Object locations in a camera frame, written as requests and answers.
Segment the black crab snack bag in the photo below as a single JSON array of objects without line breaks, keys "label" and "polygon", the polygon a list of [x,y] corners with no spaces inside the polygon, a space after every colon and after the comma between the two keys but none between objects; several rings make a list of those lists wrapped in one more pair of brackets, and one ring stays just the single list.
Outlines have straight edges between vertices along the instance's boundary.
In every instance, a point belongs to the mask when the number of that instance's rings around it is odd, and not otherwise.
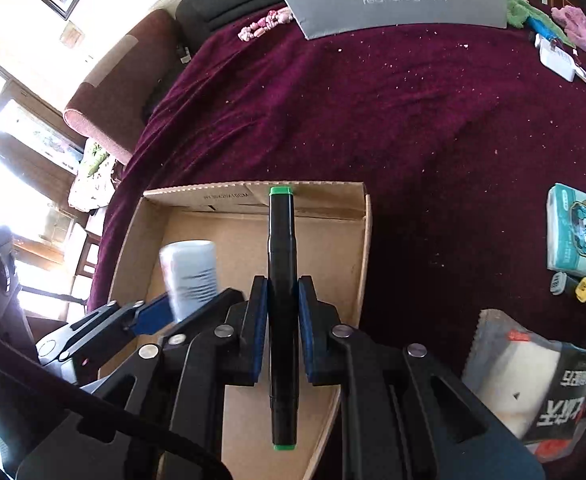
[{"label": "black crab snack bag", "polygon": [[479,313],[462,382],[541,463],[586,431],[586,347],[549,340],[506,313]]}]

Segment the floral bedding pile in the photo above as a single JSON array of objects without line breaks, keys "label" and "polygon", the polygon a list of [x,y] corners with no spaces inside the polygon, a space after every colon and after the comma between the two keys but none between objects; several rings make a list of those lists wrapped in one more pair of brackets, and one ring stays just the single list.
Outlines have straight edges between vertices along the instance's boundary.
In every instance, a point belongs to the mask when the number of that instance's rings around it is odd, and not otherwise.
[{"label": "floral bedding pile", "polygon": [[112,172],[117,162],[99,143],[88,139],[70,188],[69,206],[80,212],[107,207],[115,192]]}]

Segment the pink plush toy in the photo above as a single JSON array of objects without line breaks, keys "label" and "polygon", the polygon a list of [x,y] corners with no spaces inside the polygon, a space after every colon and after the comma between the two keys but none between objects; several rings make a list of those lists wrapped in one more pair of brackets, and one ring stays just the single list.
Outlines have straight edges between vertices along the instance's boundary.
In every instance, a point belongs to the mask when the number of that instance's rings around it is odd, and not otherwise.
[{"label": "pink plush toy", "polygon": [[551,18],[557,22],[568,39],[586,52],[586,14],[577,6],[552,8]]}]

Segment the grey capped black marker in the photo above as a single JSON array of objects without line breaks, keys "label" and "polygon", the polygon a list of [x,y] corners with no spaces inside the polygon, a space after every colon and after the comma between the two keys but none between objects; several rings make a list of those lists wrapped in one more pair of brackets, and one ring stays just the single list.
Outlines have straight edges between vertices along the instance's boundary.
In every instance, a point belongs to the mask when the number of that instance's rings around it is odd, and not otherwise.
[{"label": "grey capped black marker", "polygon": [[551,278],[550,292],[553,296],[560,296],[565,292],[567,283],[567,274],[556,272]]}]

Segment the pink foil sachet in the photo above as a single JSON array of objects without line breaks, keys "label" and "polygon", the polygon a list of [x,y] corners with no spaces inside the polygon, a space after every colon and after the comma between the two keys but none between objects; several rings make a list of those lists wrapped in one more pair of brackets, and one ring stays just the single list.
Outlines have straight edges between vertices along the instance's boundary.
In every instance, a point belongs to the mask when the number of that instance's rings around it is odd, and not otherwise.
[{"label": "pink foil sachet", "polygon": [[573,50],[573,60],[575,65],[575,75],[586,84],[586,69],[582,66],[576,49]]}]

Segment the teal tissue pack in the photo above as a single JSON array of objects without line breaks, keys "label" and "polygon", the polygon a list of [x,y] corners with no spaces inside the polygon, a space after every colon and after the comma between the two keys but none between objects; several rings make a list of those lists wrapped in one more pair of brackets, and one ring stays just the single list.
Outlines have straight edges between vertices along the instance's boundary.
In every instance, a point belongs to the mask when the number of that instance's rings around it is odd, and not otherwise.
[{"label": "teal tissue pack", "polygon": [[586,278],[586,193],[562,183],[547,196],[547,268]]}]

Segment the maroon bed cover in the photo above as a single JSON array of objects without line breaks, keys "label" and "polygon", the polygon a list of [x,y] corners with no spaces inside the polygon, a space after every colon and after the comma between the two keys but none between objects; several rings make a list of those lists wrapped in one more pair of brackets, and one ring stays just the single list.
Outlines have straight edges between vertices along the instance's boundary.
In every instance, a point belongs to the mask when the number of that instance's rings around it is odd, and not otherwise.
[{"label": "maroon bed cover", "polygon": [[461,370],[479,312],[586,344],[554,296],[546,200],[586,192],[586,86],[526,32],[406,25],[307,40],[294,24],[209,38],[153,112],[107,212],[90,304],[106,301],[142,193],[230,181],[354,181],[371,196],[366,333]]}]

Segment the white spray bottle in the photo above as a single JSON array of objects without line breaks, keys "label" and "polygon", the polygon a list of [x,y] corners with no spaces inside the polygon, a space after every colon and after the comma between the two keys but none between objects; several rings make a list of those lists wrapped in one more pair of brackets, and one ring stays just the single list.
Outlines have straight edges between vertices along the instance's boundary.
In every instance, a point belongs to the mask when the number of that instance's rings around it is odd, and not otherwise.
[{"label": "white spray bottle", "polygon": [[210,240],[182,240],[159,251],[174,321],[181,322],[218,294],[216,247]]}]

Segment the green capped black marker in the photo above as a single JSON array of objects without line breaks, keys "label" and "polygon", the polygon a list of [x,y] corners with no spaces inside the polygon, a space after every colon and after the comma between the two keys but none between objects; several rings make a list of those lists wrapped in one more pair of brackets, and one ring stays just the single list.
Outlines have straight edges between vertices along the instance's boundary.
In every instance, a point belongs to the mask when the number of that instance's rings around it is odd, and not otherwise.
[{"label": "green capped black marker", "polygon": [[293,190],[269,190],[268,217],[269,388],[273,447],[292,451],[299,409],[299,306]]}]

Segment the white usb charger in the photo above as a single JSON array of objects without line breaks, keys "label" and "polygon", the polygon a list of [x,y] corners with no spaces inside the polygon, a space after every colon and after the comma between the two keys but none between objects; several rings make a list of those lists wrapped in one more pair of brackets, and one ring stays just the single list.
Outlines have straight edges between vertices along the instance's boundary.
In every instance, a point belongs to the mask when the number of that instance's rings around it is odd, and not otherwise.
[{"label": "white usb charger", "polygon": [[539,53],[539,61],[553,73],[562,77],[568,82],[573,82],[576,76],[576,65],[574,59],[562,48],[554,46],[543,36],[535,36],[535,48]]}]

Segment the green cloth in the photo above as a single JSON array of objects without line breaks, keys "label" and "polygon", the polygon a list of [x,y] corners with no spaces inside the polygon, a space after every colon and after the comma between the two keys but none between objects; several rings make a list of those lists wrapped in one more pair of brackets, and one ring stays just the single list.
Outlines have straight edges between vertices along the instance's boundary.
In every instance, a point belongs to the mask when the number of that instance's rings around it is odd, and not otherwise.
[{"label": "green cloth", "polygon": [[550,32],[551,37],[558,38],[571,48],[575,47],[564,30],[555,24],[547,13],[533,6],[528,0],[506,0],[506,22],[518,29],[535,22],[536,25],[542,25],[544,30]]}]

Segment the black sofa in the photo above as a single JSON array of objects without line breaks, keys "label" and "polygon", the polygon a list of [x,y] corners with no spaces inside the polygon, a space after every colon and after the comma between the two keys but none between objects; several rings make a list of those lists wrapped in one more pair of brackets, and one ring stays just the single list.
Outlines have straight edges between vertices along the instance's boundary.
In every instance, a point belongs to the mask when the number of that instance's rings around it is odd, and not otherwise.
[{"label": "black sofa", "polygon": [[183,46],[196,54],[218,29],[283,0],[181,0],[176,21]]}]

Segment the cardboard tray box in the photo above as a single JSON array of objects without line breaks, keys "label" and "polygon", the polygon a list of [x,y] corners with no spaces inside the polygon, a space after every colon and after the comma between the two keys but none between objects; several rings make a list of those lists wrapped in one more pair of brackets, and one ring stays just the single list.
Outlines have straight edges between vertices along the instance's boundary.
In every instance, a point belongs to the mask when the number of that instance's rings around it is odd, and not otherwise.
[{"label": "cardboard tray box", "polygon": [[[356,326],[363,308],[371,237],[370,196],[359,182],[291,183],[297,270],[318,298]],[[120,304],[165,290],[159,251],[179,240],[216,246],[219,288],[248,292],[267,272],[269,182],[231,182],[144,192],[118,249],[109,297]],[[309,479],[319,464],[340,407],[336,387],[299,385],[297,445],[271,444],[268,375],[253,388],[226,391],[221,458],[237,479]]]}]

